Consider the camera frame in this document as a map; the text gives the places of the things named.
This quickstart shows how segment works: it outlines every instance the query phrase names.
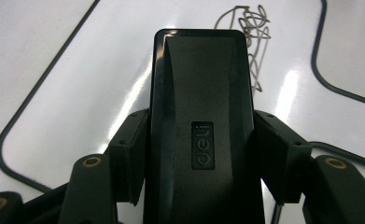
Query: black plastic device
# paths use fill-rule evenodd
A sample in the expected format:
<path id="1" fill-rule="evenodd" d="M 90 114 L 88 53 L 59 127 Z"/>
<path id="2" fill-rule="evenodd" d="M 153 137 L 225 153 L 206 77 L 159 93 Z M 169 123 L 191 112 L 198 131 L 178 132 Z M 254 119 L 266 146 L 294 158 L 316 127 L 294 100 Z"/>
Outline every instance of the black plastic device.
<path id="1" fill-rule="evenodd" d="M 263 223 L 246 37 L 155 36 L 145 223 Z"/>

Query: deli logo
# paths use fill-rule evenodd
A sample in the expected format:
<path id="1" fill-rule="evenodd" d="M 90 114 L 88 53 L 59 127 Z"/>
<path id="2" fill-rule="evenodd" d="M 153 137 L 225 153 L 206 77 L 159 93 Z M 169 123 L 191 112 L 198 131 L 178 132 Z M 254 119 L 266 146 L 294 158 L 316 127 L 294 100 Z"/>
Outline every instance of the deli logo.
<path id="1" fill-rule="evenodd" d="M 191 168 L 214 170 L 214 125 L 212 122 L 191 123 Z"/>

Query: black cover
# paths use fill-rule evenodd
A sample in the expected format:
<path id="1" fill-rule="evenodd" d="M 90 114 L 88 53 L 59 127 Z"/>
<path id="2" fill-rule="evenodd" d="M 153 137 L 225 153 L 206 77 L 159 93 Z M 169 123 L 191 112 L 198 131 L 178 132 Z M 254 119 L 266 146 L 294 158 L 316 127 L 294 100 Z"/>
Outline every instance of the black cover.
<path id="1" fill-rule="evenodd" d="M 246 38 L 155 36 L 145 223 L 263 223 Z"/>

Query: black plastic bracket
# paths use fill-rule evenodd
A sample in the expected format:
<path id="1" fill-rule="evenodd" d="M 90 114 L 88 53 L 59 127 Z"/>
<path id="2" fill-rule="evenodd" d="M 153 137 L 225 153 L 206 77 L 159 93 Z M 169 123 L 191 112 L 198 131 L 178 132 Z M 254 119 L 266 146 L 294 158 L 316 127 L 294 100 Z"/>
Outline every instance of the black plastic bracket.
<path id="1" fill-rule="evenodd" d="M 257 110 L 254 120 L 261 178 L 278 204 L 298 203 L 311 145 L 274 115 Z"/>

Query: glossy white surface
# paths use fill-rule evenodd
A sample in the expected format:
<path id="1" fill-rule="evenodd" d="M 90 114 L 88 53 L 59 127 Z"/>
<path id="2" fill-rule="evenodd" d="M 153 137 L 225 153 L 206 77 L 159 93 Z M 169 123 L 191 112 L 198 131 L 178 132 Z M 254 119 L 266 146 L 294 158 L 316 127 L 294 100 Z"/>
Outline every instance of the glossy white surface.
<path id="1" fill-rule="evenodd" d="M 68 14 L 74 22 L 58 23 L 50 17 L 48 23 L 57 24 L 61 30 L 73 29 L 90 6 L 89 1 L 84 3 L 74 5 L 77 12 L 80 8 L 78 13 Z M 263 92 L 255 92 L 255 108 L 275 114 L 309 141 L 326 142 L 365 157 L 365 104 L 327 90 L 311 69 L 320 1 L 146 3 L 102 0 L 7 136 L 6 163 L 17 172 L 53 188 L 67 182 L 78 158 L 104 151 L 124 118 L 130 112 L 148 107 L 153 36 L 158 30 L 164 27 L 211 29 L 218 17 L 234 6 L 249 5 L 252 11 L 257 11 L 258 4 L 267 12 L 272 38 L 260 69 Z M 45 3 L 37 5 L 49 8 Z M 12 27 L 12 18 L 0 18 L 0 22 Z M 230 15 L 224 20 L 219 27 L 228 28 Z M 47 29 L 42 28 L 34 26 L 26 33 L 16 28 L 21 34 L 13 35 L 20 36 L 13 43 L 19 50 L 0 48 L 0 55 L 10 57 L 0 56 L 3 62 L 0 71 L 5 70 L 0 73 L 3 74 L 0 76 L 0 132 L 57 52 L 57 44 L 47 40 L 44 32 Z M 41 32 L 34 43 L 46 44 L 24 45 L 26 36 Z M 69 33 L 50 40 L 61 45 Z M 9 42 L 0 41 L 0 46 L 5 43 Z M 50 47 L 52 54 L 43 50 Z M 24 62 L 38 65 L 22 65 Z M 12 76 L 10 71 L 25 75 Z M 22 84 L 16 86 L 19 78 Z M 24 199 L 37 195 L 0 172 L 0 190 L 3 189 L 16 190 Z M 266 218 L 270 222 L 274 200 L 265 188 L 263 190 Z M 136 208 L 120 204 L 120 220 L 142 222 L 142 201 Z M 297 209 L 285 210 L 281 223 L 302 223 L 302 210 Z"/>
<path id="2" fill-rule="evenodd" d="M 0 1 L 0 132 L 92 2 Z M 38 195 L 0 170 L 2 190 L 20 192 L 24 200 Z"/>
<path id="3" fill-rule="evenodd" d="M 328 1 L 317 67 L 333 86 L 365 97 L 365 1 Z"/>

